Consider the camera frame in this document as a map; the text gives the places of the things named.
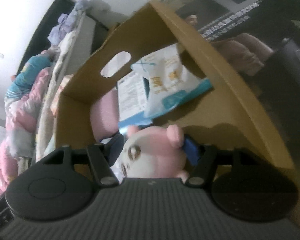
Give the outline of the right hand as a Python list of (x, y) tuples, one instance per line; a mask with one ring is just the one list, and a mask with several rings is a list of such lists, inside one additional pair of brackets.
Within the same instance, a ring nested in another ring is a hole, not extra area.
[(211, 45), (226, 59), (235, 71), (254, 76), (274, 53), (264, 42), (248, 33), (212, 42)]

